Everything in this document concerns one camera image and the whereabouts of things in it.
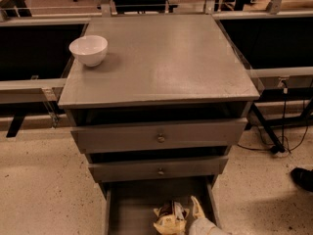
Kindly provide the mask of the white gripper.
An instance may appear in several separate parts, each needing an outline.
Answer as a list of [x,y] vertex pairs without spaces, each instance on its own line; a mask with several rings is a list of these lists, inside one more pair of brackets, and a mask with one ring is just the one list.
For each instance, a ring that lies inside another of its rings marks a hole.
[[191,200],[193,202],[193,217],[195,221],[190,226],[189,235],[232,235],[205,218],[201,204],[195,196],[192,196]]

